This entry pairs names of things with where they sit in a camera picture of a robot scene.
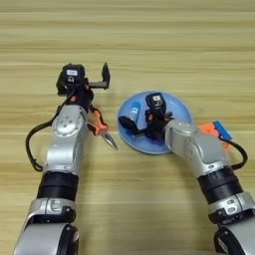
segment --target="wood grain surface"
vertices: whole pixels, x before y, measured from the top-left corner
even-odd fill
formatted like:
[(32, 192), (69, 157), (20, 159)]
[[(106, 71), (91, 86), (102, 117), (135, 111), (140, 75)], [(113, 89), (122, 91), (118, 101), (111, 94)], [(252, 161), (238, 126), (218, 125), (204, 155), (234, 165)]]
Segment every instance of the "wood grain surface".
[[(41, 175), (24, 140), (62, 101), (62, 66), (84, 64), (99, 80), (104, 61), (111, 88), (96, 91), (95, 104), (119, 151), (87, 141), (81, 254), (211, 254), (216, 228), (191, 169), (173, 154), (132, 150), (118, 135), (117, 112), (129, 96), (157, 89), (183, 100), (198, 125), (221, 120), (249, 153), (238, 176), (255, 196), (254, 11), (254, 0), (0, 0), (0, 254), (12, 253), (37, 193)], [(49, 129), (33, 138), (41, 162), (50, 138)]]

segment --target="silver robotic arm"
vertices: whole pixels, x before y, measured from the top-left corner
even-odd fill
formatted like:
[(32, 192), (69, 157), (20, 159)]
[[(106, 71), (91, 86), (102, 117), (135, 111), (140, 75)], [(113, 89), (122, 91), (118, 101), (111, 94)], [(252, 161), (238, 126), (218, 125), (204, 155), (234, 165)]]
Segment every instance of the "silver robotic arm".
[(216, 252), (255, 255), (255, 202), (243, 191), (220, 139), (173, 120), (165, 127), (165, 143), (193, 169), (209, 204), (208, 216), (218, 226)]
[[(82, 65), (63, 67), (57, 88), (58, 95), (66, 96), (66, 100), (50, 121), (34, 127), (27, 136), (29, 159), (43, 176), (14, 255), (78, 254), (79, 232), (73, 223), (84, 146), (89, 133), (87, 115), (94, 98), (92, 89), (109, 88), (111, 76), (107, 63), (103, 66), (102, 76), (102, 82), (90, 83)], [(42, 166), (33, 157), (29, 140), (36, 131), (49, 126), (53, 132), (52, 143)]]
[(79, 233), (71, 223), (88, 136), (87, 113), (79, 106), (64, 106), (52, 129), (37, 199), (30, 205), (14, 255), (78, 254)]

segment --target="cable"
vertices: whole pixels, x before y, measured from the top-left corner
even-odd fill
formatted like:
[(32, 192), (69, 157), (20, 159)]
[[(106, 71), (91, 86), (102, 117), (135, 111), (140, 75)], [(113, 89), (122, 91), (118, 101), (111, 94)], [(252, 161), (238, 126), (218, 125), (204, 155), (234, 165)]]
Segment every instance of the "cable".
[(220, 137), (219, 139), (229, 143), (230, 145), (235, 147), (241, 153), (241, 155), (243, 156), (242, 162), (233, 164), (233, 165), (231, 165), (231, 167), (232, 167), (233, 170), (237, 170), (237, 169), (242, 168), (245, 165), (245, 163), (247, 162), (247, 160), (248, 160), (248, 154), (245, 151), (245, 149), (241, 145), (237, 144), (236, 142), (234, 142), (232, 140), (224, 139), (222, 137)]
[(32, 164), (32, 166), (34, 167), (34, 169), (36, 171), (42, 171), (43, 170), (43, 166), (37, 162), (37, 159), (33, 156), (32, 152), (31, 152), (31, 149), (30, 149), (30, 139), (31, 137), (38, 131), (44, 129), (44, 128), (47, 128), (47, 127), (50, 127), (54, 121), (54, 119), (59, 115), (61, 109), (63, 108), (63, 106), (71, 99), (71, 97), (74, 95), (76, 90), (72, 90), (71, 93), (68, 95), (68, 97), (64, 100), (64, 102), (58, 106), (57, 110), (56, 110), (56, 113), (54, 114), (54, 116), (48, 121), (48, 122), (45, 122), (43, 124), (40, 124), (40, 125), (37, 125), (36, 127), (32, 128), (27, 137), (26, 137), (26, 142), (25, 142), (25, 146), (26, 146), (26, 151), (27, 151), (27, 154), (28, 154), (28, 158)]

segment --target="black camera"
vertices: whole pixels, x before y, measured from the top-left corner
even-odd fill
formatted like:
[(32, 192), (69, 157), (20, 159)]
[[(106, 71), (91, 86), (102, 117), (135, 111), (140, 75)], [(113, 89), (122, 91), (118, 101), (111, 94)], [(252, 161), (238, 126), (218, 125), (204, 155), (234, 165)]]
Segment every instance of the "black camera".
[(90, 83), (86, 77), (85, 67), (83, 65), (68, 64), (63, 67), (57, 81), (58, 95), (66, 96), (72, 90), (82, 90), (86, 86), (89, 89), (108, 89), (111, 75), (107, 63), (103, 65), (102, 78), (103, 80), (101, 82)]

